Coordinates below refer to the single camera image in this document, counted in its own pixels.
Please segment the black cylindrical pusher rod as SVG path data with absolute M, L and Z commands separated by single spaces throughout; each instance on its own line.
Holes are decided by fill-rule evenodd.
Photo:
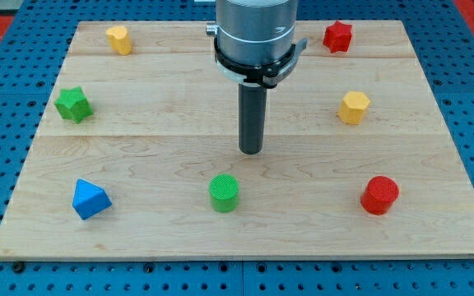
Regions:
M 255 155 L 263 148 L 267 90 L 239 85 L 239 149 Z

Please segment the black mounting ring flange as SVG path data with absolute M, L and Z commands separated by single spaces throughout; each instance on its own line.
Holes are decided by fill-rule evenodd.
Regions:
M 217 38 L 213 40 L 213 45 L 217 68 L 228 79 L 248 87 L 261 86 L 273 89 L 294 70 L 300 55 L 307 48 L 308 39 L 303 38 L 297 44 L 292 44 L 281 59 L 260 66 L 245 65 L 231 60 L 221 51 Z

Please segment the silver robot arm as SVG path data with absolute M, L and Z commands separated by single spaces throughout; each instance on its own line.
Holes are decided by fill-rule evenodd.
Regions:
M 293 41 L 297 0 L 216 0 L 206 25 L 219 71 L 239 86 L 239 149 L 263 148 L 267 92 L 294 70 L 308 40 Z

